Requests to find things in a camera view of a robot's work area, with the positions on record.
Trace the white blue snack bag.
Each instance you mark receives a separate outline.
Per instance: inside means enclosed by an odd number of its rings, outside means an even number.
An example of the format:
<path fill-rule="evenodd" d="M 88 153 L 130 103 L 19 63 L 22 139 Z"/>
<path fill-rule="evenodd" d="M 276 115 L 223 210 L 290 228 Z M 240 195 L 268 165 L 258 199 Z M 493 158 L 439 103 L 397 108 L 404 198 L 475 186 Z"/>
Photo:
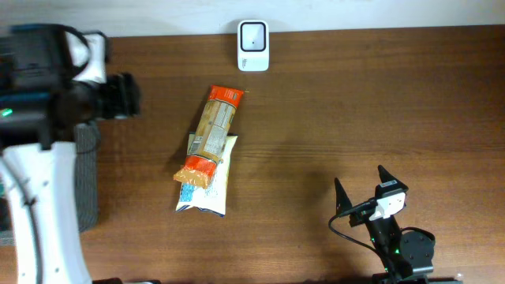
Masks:
<path fill-rule="evenodd" d="M 224 152 L 215 171 L 210 185 L 203 189 L 183 183 L 175 212 L 182 212 L 196 208 L 200 212 L 207 212 L 224 217 L 226 215 L 226 194 L 230 172 L 231 153 L 238 135 L 229 134 L 226 137 Z"/>

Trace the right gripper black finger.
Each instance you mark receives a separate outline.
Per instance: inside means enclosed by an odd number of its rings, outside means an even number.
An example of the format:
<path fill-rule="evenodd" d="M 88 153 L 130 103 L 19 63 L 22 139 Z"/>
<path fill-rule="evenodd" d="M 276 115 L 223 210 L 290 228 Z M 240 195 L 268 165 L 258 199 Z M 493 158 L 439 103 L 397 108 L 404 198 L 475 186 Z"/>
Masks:
<path fill-rule="evenodd" d="M 335 178 L 335 194 L 336 194 L 336 212 L 337 216 L 347 215 L 348 210 L 352 208 L 352 203 L 347 196 L 345 189 L 343 188 L 340 180 Z"/>
<path fill-rule="evenodd" d="M 381 180 L 380 188 L 385 189 L 386 187 L 397 186 L 400 189 L 405 189 L 406 185 L 399 179 L 394 177 L 389 171 L 387 171 L 382 165 L 378 165 L 379 177 Z"/>

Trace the orange cracker package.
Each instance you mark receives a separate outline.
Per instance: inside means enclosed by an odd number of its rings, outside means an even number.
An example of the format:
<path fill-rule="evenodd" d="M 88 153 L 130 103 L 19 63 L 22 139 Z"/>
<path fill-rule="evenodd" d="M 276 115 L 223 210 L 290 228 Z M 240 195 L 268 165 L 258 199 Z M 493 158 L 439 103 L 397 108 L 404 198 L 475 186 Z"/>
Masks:
<path fill-rule="evenodd" d="M 174 180 L 206 189 L 223 156 L 226 137 L 245 91 L 212 85 L 185 164 Z"/>

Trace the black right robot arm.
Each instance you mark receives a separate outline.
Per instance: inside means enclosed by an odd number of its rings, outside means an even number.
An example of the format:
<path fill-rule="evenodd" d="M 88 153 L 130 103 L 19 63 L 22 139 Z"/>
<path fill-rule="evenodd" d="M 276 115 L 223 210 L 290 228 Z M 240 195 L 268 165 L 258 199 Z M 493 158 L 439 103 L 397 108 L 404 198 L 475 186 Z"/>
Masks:
<path fill-rule="evenodd" d="M 357 205 L 351 203 L 340 180 L 335 179 L 336 212 L 328 221 L 330 231 L 379 257 L 384 272 L 374 274 L 373 283 L 458 283 L 455 278 L 429 278 L 434 271 L 435 235 L 417 227 L 398 225 L 395 215 L 406 207 L 409 187 L 383 166 L 379 165 L 377 170 L 380 183 L 375 187 L 374 196 Z M 346 216 L 350 226 L 366 226 L 370 245 L 332 226 L 336 219 Z"/>

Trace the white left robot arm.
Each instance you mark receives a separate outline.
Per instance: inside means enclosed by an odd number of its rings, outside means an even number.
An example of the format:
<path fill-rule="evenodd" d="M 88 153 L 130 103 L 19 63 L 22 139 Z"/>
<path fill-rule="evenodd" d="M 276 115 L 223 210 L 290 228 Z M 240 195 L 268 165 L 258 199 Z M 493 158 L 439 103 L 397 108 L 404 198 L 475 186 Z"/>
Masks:
<path fill-rule="evenodd" d="M 90 283 L 78 227 L 79 125 L 140 112 L 129 73 L 110 75 L 108 38 L 20 24 L 1 39 L 1 180 L 20 283 Z"/>

